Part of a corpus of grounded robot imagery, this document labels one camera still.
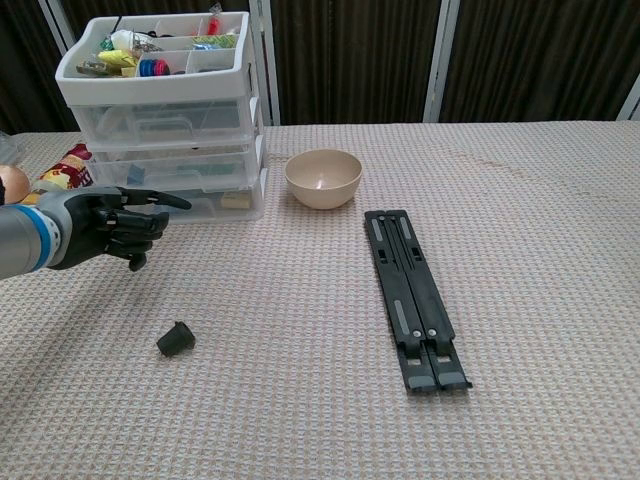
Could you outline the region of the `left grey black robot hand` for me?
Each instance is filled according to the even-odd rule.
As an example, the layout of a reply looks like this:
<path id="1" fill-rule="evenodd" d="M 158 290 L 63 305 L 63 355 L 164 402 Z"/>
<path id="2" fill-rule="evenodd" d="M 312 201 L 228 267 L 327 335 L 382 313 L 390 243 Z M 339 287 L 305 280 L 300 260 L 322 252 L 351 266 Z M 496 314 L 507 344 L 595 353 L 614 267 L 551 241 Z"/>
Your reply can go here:
<path id="1" fill-rule="evenodd" d="M 169 214 L 144 214 L 130 206 L 160 205 L 181 210 L 191 203 L 169 193 L 117 186 L 86 187 L 44 194 L 37 208 L 55 221 L 60 246 L 50 269 L 65 270 L 100 255 L 124 259 L 136 272 L 169 224 Z"/>

